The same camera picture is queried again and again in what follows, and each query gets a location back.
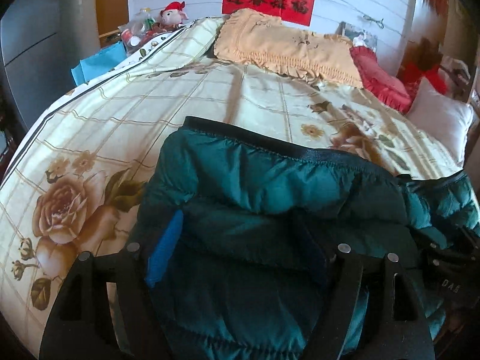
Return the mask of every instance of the ruffled pillow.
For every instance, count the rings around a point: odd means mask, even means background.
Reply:
[[[280,17],[240,9],[225,22],[214,46],[220,59],[255,64],[313,83],[318,79],[363,88],[350,56],[352,42],[286,27]]]
[[[406,113],[412,105],[412,99],[402,82],[384,71],[377,62],[377,56],[368,47],[352,47],[350,54],[360,73],[363,86],[372,92],[385,105]]]

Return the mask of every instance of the red cloth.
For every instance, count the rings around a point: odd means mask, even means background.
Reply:
[[[441,95],[446,95],[448,87],[443,79],[438,74],[439,65],[434,66],[428,71],[421,71],[414,63],[410,62],[405,66],[405,71],[402,76],[402,82],[405,84],[405,89],[412,100],[417,97],[420,82],[423,77],[430,81],[431,85]]]
[[[377,62],[377,56],[368,47],[350,49],[350,55],[360,73],[363,86],[390,108],[405,114],[412,105],[412,99],[402,82],[384,71]]]

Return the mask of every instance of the floral bedspread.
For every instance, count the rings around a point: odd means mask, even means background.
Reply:
[[[458,171],[445,147],[371,93],[311,87],[207,52],[203,19],[70,91],[39,119],[0,189],[0,311],[36,356],[59,286],[81,251],[111,254],[132,229],[165,138],[188,115],[312,148],[352,152],[393,174]]]

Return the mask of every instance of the puffer jacket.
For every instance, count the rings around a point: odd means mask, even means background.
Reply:
[[[374,257],[396,253],[432,337],[445,310],[425,289],[415,240],[447,248],[458,227],[480,230],[463,172],[413,181],[346,152],[195,117],[166,139],[130,240],[158,239],[165,207],[181,209],[183,229],[150,297],[178,360],[300,356],[328,293],[313,282],[292,239],[292,209],[315,217],[332,244]],[[363,288],[345,353],[359,342],[367,302]]]

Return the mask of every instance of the string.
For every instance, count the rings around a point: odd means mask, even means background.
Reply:
[[[357,11],[358,13],[361,13],[362,14],[362,17],[364,20],[366,21],[369,21],[371,23],[375,23],[379,28],[381,28],[382,30],[384,28],[387,28],[388,30],[390,31],[393,31],[397,34],[399,34],[402,38],[405,37],[405,35],[402,35],[399,31],[395,30],[394,28],[391,28],[389,26],[386,26],[384,23],[383,23],[383,19],[382,20],[377,20],[377,19],[374,19],[373,17],[371,17],[370,15],[367,15],[365,12],[362,12],[361,10],[359,10],[356,6],[352,5],[351,3],[349,3],[348,1],[345,1],[345,0],[340,0],[341,2],[347,4],[350,8],[354,9],[355,11]]]

